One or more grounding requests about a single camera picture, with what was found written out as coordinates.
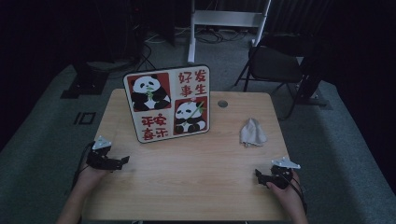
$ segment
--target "gray carpet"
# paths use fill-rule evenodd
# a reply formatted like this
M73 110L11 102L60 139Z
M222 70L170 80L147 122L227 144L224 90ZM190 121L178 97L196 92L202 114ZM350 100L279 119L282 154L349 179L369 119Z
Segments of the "gray carpet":
M242 90L243 83L237 87L233 83L247 59L252 37L220 44L197 42L195 63L210 68L212 91ZM187 65L186 36L178 36L174 47L166 42L148 45L152 49L149 60L156 68ZM108 68L120 63L92 65ZM146 63L140 70L151 68ZM80 153L93 140L110 93L123 88L121 78L126 72L111 73L102 95L81 95L78 99L60 99L76 74L71 66L53 79L0 154L0 223L56 220L69 193ZM269 92L275 86L251 82L248 91ZM321 82L318 92L329 101L328 106L297 105L291 117L280 122L291 159L303 167L299 175L306 189L310 222L395 223L395 195L336 88ZM274 95L273 102L279 116L287 112L291 100L286 88ZM91 125L75 124L78 113L96 114Z

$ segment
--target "black chair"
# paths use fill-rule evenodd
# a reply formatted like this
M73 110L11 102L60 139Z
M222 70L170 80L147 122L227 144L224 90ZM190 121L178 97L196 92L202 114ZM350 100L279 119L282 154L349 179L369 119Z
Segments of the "black chair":
M315 62L320 52L319 42L311 36L265 35L257 47L249 50L247 63L234 85L236 86L240 80L245 80L244 91L247 91L249 81L280 82L281 84L271 92L272 95L286 84L293 97L293 103L289 113L279 119L287 119L302 96L302 87L308 77L304 75L303 70ZM301 64L296 57L304 57ZM300 88L294 95L290 83L300 83Z

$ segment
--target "panda picture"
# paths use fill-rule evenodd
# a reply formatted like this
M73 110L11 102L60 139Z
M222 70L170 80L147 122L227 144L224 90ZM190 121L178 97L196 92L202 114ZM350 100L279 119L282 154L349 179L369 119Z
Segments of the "panda picture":
M164 109L170 104L171 99L157 75L139 77L137 80L132 80L131 85L133 86L131 99L135 110Z
M196 133L206 126L203 104L204 102L184 102L178 106L175 114L175 133Z

